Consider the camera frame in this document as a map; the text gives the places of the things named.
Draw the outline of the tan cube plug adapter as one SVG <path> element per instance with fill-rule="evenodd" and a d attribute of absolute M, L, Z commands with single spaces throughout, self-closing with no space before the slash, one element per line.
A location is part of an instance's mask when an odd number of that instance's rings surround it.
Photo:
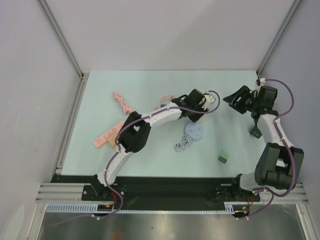
<path fill-rule="evenodd" d="M 115 149 L 117 147 L 117 133 L 113 133 L 107 137 L 107 142 Z"/>

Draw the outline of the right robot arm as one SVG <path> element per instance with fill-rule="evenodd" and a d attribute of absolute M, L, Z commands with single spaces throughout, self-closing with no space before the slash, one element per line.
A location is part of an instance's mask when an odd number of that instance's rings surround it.
<path fill-rule="evenodd" d="M 230 188 L 231 196 L 237 201 L 247 197 L 249 191 L 268 191 L 285 197 L 296 185 L 304 151 L 294 147 L 281 126 L 280 114 L 273 109 L 277 95 L 278 90 L 271 86 L 261 85 L 251 90 L 244 85 L 223 98 L 237 112 L 251 113 L 254 130 L 261 133 L 265 142 L 254 172 L 239 174 L 238 183 Z"/>

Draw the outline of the round blue power strip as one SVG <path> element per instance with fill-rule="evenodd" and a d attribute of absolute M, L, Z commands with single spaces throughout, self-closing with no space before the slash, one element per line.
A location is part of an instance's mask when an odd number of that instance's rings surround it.
<path fill-rule="evenodd" d="M 205 126 L 201 123 L 188 123 L 184 128 L 184 135 L 180 142 L 174 145 L 176 152 L 182 152 L 188 149 L 193 142 L 200 141 L 205 135 Z"/>

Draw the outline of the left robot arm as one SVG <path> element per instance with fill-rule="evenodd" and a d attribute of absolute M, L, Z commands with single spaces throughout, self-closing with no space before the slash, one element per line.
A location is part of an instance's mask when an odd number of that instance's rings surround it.
<path fill-rule="evenodd" d="M 173 98 L 165 106 L 152 112 L 139 114 L 130 113 L 115 138 L 115 151 L 106 166 L 95 174 L 90 182 L 93 194 L 100 200 L 110 196 L 111 186 L 126 161 L 141 151 L 149 138 L 152 128 L 162 126 L 181 118 L 189 118 L 197 122 L 209 112 L 209 106 L 215 102 L 209 91 L 205 93 L 193 89 L 189 94 Z"/>

